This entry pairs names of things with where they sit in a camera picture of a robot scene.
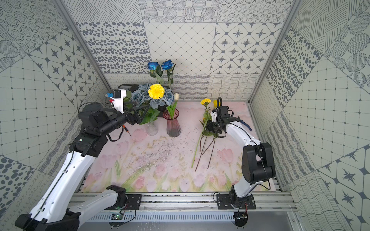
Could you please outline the yellow poppy flower stem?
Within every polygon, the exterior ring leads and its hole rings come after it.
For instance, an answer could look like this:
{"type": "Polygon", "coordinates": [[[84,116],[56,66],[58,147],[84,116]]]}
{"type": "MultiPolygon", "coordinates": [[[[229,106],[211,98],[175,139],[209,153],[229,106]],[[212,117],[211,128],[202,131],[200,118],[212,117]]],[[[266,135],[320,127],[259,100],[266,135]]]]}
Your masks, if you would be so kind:
{"type": "Polygon", "coordinates": [[[204,147],[201,144],[202,139],[204,137],[205,138],[212,137],[213,140],[211,141],[211,143],[214,143],[214,141],[217,137],[217,135],[215,133],[212,133],[212,132],[206,130],[207,122],[209,120],[212,121],[212,107],[211,107],[212,106],[212,100],[209,99],[209,98],[205,98],[200,103],[201,103],[202,106],[204,106],[204,113],[203,113],[202,119],[200,120],[202,129],[201,129],[201,133],[200,133],[200,136],[199,136],[199,139],[198,139],[198,142],[197,142],[197,146],[196,146],[196,149],[195,149],[195,153],[194,153],[194,156],[193,156],[192,165],[191,165],[192,168],[195,164],[197,153],[200,152],[200,155],[202,156],[203,153],[205,152],[204,147]]]}

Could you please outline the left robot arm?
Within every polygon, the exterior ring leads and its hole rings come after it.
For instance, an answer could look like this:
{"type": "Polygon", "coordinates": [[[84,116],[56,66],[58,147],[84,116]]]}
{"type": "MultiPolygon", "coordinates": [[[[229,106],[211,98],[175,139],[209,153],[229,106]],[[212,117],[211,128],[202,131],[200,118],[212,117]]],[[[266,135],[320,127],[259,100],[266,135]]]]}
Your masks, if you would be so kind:
{"type": "Polygon", "coordinates": [[[113,141],[110,133],[122,129],[125,123],[140,124],[147,111],[148,106],[82,104],[78,110],[81,130],[71,143],[62,168],[41,200],[28,214],[21,214],[15,226],[23,231],[76,231],[107,208],[118,209],[121,214],[133,209],[134,201],[126,189],[116,185],[77,206],[69,207],[68,203],[105,144],[113,141]]]}

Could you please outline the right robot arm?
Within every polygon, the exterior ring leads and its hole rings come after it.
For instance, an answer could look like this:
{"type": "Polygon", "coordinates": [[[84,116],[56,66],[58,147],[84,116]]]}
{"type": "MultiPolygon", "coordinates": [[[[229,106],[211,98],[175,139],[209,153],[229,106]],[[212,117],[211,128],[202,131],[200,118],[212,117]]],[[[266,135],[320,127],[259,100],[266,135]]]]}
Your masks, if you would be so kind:
{"type": "Polygon", "coordinates": [[[247,202],[252,201],[253,190],[276,176],[272,146],[259,141],[244,129],[244,122],[229,113],[229,107],[223,105],[221,97],[216,100],[211,117],[207,121],[207,131],[220,138],[223,133],[224,137],[229,135],[243,148],[240,168],[242,177],[231,187],[229,197],[234,208],[246,208],[247,202]]]}

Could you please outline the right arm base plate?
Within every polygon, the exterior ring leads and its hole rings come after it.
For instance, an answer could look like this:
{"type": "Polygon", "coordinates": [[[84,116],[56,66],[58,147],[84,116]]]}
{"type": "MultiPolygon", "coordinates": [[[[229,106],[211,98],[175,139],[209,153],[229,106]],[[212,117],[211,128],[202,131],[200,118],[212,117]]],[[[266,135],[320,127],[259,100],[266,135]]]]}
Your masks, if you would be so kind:
{"type": "Polygon", "coordinates": [[[256,209],[256,204],[253,195],[244,198],[239,198],[230,194],[215,195],[215,200],[219,210],[228,209],[256,209]]]}

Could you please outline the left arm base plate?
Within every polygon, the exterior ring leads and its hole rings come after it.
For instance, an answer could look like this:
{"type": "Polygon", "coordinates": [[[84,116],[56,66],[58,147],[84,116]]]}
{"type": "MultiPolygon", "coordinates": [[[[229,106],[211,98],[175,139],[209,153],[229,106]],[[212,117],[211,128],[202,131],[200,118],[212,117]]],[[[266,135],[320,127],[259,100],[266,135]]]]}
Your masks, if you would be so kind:
{"type": "Polygon", "coordinates": [[[113,206],[115,209],[134,209],[138,210],[141,205],[142,194],[125,194],[118,195],[116,204],[113,206]]]}

